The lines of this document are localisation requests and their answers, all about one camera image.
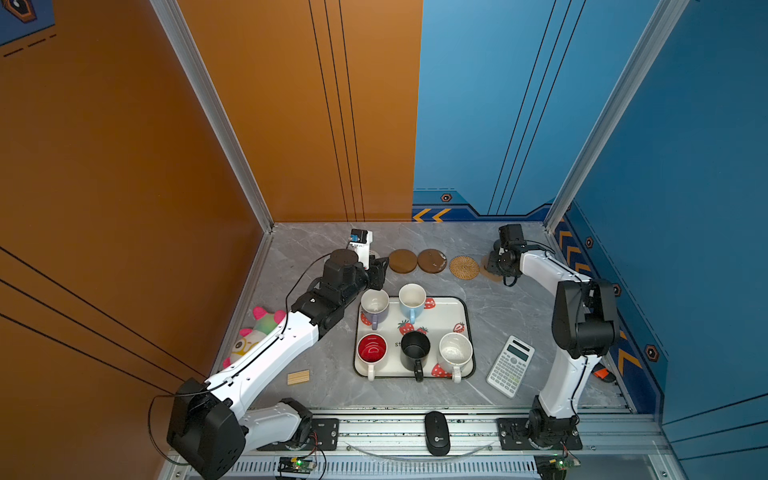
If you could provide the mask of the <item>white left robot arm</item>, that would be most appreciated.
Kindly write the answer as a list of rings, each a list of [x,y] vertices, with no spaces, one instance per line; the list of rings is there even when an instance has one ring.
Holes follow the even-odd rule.
[[[325,256],[322,276],[313,280],[277,329],[231,366],[203,382],[185,381],[172,394],[166,441],[204,479],[219,479],[250,450],[282,443],[303,446],[312,413],[284,398],[252,409],[264,388],[297,356],[313,347],[366,290],[383,288],[389,260],[363,263],[349,249]]]

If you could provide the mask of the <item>cork paw print coaster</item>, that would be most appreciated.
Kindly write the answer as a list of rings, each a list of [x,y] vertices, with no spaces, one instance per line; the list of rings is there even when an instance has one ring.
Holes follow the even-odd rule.
[[[499,276],[499,275],[496,275],[496,274],[494,274],[494,273],[490,272],[490,271],[487,269],[487,267],[488,267],[488,261],[489,261],[489,256],[488,256],[488,255],[485,255],[485,256],[483,256],[483,257],[482,257],[482,260],[481,260],[481,262],[480,262],[480,264],[481,264],[481,267],[480,267],[480,273],[481,273],[483,276],[485,276],[486,278],[488,278],[488,279],[490,279],[491,281],[493,281],[493,282],[496,282],[496,283],[501,283],[501,282],[503,281],[503,277],[502,277],[502,276]]]

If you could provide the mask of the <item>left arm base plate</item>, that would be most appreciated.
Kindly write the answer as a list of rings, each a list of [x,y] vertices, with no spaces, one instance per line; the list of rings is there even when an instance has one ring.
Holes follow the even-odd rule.
[[[318,440],[319,447],[325,451],[335,451],[339,439],[340,420],[338,418],[314,418],[311,423],[308,437],[299,442],[274,442],[259,451],[309,451],[315,447],[315,440]]]

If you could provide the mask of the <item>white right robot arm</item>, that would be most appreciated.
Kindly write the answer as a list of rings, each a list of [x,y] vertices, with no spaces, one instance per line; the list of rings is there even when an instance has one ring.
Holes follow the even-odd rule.
[[[526,242],[495,241],[487,268],[503,278],[527,276],[554,295],[551,331],[558,350],[521,432],[539,449],[565,446],[577,432],[577,406],[589,374],[618,342],[612,284],[579,273]]]

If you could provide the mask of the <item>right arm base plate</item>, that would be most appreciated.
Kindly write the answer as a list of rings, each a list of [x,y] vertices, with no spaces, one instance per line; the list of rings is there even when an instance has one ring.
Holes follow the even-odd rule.
[[[497,433],[503,450],[557,450],[583,449],[577,430],[577,419],[498,418]]]

